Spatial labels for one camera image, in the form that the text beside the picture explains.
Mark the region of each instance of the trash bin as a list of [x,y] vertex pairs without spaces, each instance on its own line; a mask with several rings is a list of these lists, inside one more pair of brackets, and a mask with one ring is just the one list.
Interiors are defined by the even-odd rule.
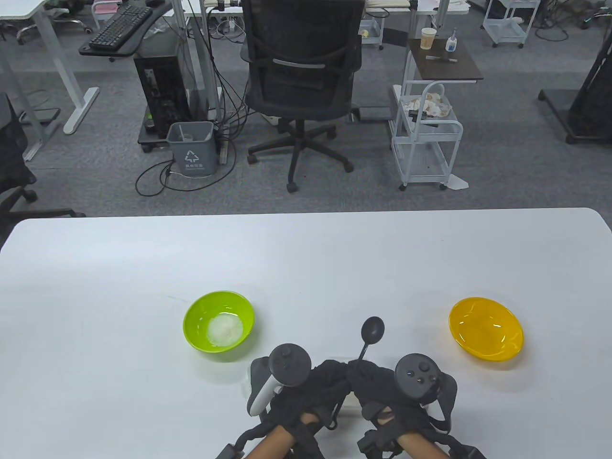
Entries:
[[217,148],[210,121],[178,122],[170,126],[166,141],[181,174],[188,177],[213,175],[217,171]]

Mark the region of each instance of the chair wheel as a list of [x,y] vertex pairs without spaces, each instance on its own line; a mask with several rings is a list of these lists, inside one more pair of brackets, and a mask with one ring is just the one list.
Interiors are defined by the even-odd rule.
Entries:
[[34,190],[23,190],[23,198],[27,202],[33,203],[34,201],[38,199],[38,195],[36,194]]

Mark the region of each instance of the keyboard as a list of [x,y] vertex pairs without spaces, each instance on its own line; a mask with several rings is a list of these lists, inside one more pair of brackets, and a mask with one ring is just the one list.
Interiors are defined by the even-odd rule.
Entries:
[[89,41],[93,50],[117,51],[153,13],[149,7],[128,5],[117,12],[108,24]]

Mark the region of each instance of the hand sanitizer bottle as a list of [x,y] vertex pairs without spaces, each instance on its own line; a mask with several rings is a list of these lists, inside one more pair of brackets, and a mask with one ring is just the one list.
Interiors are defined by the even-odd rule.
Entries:
[[453,29],[453,34],[446,40],[446,51],[449,53],[454,52],[457,49],[457,28]]

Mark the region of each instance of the black spoon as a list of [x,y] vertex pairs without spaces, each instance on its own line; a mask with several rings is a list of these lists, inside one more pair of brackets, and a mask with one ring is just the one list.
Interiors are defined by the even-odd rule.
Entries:
[[361,326],[361,339],[364,341],[364,348],[357,359],[357,365],[364,359],[364,355],[370,344],[376,344],[384,335],[384,322],[380,317],[372,316]]

